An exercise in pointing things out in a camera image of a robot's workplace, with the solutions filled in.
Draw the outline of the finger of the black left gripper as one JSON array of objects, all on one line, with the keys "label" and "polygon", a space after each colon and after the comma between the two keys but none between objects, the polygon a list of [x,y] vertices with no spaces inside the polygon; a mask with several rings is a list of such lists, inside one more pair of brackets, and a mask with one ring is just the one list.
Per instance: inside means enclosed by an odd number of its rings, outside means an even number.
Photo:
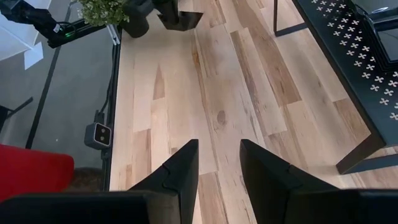
[{"label": "finger of the black left gripper", "polygon": [[152,0],[160,12],[159,18],[166,24],[176,25],[179,22],[177,0]]}]

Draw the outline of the black wavy square plate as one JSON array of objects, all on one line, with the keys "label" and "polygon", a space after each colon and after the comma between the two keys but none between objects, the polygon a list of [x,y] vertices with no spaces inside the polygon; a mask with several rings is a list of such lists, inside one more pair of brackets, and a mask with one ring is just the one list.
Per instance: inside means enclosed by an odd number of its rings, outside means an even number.
[{"label": "black wavy square plate", "polygon": [[196,28],[202,12],[178,11],[171,14],[158,14],[159,19],[167,30],[187,31]]}]

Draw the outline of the green artificial potted plant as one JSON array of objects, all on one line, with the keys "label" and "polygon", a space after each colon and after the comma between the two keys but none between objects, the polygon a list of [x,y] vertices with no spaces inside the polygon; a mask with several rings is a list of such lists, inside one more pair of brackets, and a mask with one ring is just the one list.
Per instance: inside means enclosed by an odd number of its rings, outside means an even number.
[{"label": "green artificial potted plant", "polygon": [[149,30],[146,17],[154,10],[152,0],[77,0],[80,16],[92,26],[119,25],[132,38]]}]

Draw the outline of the small black square plate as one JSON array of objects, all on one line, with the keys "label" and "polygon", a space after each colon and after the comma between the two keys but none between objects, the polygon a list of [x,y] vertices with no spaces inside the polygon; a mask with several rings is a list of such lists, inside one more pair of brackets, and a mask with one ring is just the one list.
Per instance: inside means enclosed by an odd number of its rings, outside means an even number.
[{"label": "small black square plate", "polygon": [[371,26],[376,62],[384,72],[398,70],[398,20]]}]

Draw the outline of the black chair leg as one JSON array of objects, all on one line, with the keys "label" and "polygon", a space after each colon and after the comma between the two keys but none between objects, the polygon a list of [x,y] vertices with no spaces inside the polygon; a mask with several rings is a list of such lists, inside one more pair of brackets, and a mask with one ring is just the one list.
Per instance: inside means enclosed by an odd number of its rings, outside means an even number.
[{"label": "black chair leg", "polygon": [[5,106],[0,105],[0,132],[4,126],[4,123],[6,122],[7,119],[15,115],[17,112],[25,108],[27,105],[33,102],[33,97],[30,97],[27,101],[25,101],[23,104],[19,105],[16,109],[12,110],[10,108],[7,108]]}]

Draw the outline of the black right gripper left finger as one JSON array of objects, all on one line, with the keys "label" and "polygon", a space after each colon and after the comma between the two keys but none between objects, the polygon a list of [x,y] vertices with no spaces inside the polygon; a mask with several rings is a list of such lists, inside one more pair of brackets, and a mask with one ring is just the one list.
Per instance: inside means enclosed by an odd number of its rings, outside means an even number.
[{"label": "black right gripper left finger", "polygon": [[192,224],[198,161],[192,139],[126,191],[16,196],[0,203],[0,224]]}]

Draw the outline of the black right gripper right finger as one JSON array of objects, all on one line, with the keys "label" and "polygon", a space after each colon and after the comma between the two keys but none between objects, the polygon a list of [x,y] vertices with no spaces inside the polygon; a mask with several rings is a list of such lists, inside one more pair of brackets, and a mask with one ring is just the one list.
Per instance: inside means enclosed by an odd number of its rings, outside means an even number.
[{"label": "black right gripper right finger", "polygon": [[398,224],[398,189],[339,189],[249,139],[239,158],[258,224]]}]

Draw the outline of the white box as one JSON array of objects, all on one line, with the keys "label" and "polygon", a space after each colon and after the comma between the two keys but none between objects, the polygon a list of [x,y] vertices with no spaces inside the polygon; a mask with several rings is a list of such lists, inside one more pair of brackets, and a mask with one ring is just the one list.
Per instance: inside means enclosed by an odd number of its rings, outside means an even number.
[{"label": "white box", "polygon": [[0,0],[0,61],[24,55],[28,69],[44,58],[34,23],[48,12],[52,0]]}]

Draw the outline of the black perforated metal stand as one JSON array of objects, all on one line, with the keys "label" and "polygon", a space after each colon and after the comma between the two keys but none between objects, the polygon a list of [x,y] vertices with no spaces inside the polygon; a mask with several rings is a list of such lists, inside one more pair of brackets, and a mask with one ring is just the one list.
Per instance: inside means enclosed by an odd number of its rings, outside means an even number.
[{"label": "black perforated metal stand", "polygon": [[398,69],[383,72],[348,0],[292,0],[303,23],[279,30],[279,0],[273,0],[273,30],[278,37],[309,29],[370,131],[337,163],[340,174],[398,166],[398,154],[373,158],[398,146]]}]

